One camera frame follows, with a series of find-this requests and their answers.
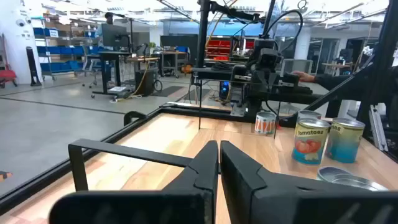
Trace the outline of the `black standing desk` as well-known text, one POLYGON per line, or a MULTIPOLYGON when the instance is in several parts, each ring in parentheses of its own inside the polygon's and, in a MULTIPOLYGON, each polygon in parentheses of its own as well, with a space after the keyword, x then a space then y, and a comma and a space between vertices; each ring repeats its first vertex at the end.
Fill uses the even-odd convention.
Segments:
POLYGON ((120 56, 129 56, 128 52, 120 52, 120 51, 99 51, 99 58, 101 62, 101 79, 102 79, 102 91, 93 91, 91 94, 92 99, 95 98, 96 95, 108 95, 114 96, 115 98, 123 98, 128 93, 131 93, 131 90, 121 86, 121 74, 120 74, 120 65, 119 65, 119 57, 120 56), (115 87, 116 90, 108 90, 108 82, 111 78, 111 72, 107 72, 106 62, 114 62, 115 69, 115 87))

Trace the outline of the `blue-lit computer case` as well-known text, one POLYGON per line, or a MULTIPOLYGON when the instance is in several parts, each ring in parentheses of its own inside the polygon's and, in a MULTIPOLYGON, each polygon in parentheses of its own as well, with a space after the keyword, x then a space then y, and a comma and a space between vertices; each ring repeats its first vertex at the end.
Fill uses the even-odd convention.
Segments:
POLYGON ((219 83, 218 97, 220 100, 226 101, 229 98, 230 82, 221 81, 219 83))

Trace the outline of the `tomatoes tin can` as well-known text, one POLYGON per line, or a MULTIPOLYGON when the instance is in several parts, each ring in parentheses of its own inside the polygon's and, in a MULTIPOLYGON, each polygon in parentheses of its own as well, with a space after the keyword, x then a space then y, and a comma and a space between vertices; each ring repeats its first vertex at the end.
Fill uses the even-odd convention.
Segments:
POLYGON ((292 157, 303 164, 319 165, 330 125, 316 118, 299 119, 294 132, 292 157))

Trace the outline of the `black computer monitor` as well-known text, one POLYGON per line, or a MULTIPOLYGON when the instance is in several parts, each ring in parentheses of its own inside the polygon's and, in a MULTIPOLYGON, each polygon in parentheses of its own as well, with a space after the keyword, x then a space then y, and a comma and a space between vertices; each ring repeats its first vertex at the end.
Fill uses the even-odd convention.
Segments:
POLYGON ((101 24, 103 45, 106 47, 128 47, 129 36, 123 26, 101 24))

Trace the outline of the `small carrot-print can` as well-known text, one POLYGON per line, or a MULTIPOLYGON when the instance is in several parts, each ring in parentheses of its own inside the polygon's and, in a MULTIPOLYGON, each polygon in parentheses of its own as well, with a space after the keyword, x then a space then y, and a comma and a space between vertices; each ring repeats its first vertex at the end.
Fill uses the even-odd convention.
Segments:
POLYGON ((272 112, 260 111, 256 114, 254 131, 259 134, 273 134, 275 131, 276 115, 272 112))

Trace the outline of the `large dark display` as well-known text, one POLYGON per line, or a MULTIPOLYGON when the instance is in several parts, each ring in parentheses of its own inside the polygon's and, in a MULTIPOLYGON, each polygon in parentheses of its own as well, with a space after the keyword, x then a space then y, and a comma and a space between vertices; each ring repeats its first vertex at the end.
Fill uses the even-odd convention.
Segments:
POLYGON ((161 46, 169 47, 186 47, 190 53, 197 51, 198 36, 197 35, 162 35, 160 36, 161 46))

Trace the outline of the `black tower stand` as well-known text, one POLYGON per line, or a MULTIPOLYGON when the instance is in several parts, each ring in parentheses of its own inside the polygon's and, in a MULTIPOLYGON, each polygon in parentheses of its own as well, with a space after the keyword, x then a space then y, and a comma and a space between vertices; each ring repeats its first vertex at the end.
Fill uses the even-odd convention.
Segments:
POLYGON ((30 71, 30 85, 31 86, 41 86, 40 78, 37 73, 37 67, 35 64, 35 58, 32 47, 26 47, 27 59, 29 63, 30 71))

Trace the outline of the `red chair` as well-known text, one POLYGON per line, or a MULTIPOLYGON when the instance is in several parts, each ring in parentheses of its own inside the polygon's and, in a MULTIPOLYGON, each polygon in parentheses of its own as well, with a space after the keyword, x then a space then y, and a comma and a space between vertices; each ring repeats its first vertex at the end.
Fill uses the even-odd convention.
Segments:
POLYGON ((5 88, 7 82, 17 86, 16 74, 13 70, 0 70, 0 88, 5 88))

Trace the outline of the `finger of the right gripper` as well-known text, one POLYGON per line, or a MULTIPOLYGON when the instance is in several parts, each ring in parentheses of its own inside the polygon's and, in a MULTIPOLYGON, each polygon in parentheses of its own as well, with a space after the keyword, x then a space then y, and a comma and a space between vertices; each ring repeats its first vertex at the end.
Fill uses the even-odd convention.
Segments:
POLYGON ((276 80, 277 80, 277 74, 275 72, 270 72, 268 76, 268 87, 267 87, 269 93, 272 92, 276 80))
POLYGON ((258 71, 257 77, 261 83, 260 91, 266 93, 267 92, 267 80, 265 78, 265 73, 263 71, 258 71))

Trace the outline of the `tall silver-lidded tin can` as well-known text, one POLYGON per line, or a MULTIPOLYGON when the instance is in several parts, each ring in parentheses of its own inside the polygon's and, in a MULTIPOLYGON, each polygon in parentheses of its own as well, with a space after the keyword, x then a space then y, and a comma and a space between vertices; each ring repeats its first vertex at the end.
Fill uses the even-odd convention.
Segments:
POLYGON ((316 111, 311 111, 311 110, 300 110, 297 115, 297 121, 300 121, 301 119, 321 119, 322 115, 316 111))

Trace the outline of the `white mesh chair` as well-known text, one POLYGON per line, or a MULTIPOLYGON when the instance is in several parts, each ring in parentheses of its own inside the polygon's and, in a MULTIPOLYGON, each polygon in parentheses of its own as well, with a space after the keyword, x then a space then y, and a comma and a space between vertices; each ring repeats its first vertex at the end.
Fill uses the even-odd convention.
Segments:
POLYGON ((310 73, 312 64, 312 60, 283 59, 280 74, 284 75, 284 73, 292 73, 294 71, 310 73))

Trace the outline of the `silver aluminium rail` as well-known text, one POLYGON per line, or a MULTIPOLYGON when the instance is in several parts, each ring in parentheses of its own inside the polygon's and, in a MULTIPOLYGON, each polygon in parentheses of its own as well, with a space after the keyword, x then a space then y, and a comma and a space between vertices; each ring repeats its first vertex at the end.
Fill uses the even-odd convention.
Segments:
POLYGON ((383 152, 388 151, 387 141, 384 134, 384 129, 381 121, 381 116, 374 105, 369 109, 369 120, 371 124, 371 131, 374 138, 375 146, 383 152))

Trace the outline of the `wooden-top desk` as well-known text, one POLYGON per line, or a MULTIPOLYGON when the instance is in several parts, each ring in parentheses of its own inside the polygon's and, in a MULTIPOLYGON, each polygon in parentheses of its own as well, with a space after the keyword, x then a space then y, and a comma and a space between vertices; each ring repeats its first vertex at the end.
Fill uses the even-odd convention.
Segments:
POLYGON ((126 81, 129 85, 132 85, 134 89, 134 93, 136 90, 136 82, 135 82, 135 72, 138 70, 148 70, 148 69, 153 69, 156 71, 154 75, 154 82, 153 82, 153 87, 154 91, 161 90, 162 89, 162 84, 158 85, 156 84, 157 82, 157 75, 158 75, 158 68, 157 68, 157 57, 145 57, 145 56, 139 56, 139 57, 128 57, 125 59, 125 62, 131 66, 132 68, 132 80, 126 81))

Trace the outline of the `blue storage bin rack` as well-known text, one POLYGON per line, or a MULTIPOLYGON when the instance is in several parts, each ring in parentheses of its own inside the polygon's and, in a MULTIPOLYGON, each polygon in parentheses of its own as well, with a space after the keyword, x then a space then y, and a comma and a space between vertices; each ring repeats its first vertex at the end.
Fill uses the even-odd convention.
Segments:
POLYGON ((35 27, 34 37, 44 78, 55 81, 62 75, 87 75, 95 71, 98 52, 95 28, 67 25, 66 28, 35 27))

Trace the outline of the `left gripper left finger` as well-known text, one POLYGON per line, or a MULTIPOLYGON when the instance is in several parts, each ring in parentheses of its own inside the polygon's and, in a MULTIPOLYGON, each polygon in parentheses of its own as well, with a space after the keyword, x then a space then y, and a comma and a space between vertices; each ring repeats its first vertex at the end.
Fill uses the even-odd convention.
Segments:
POLYGON ((214 224, 218 145, 209 141, 162 190, 75 191, 57 200, 50 224, 214 224))

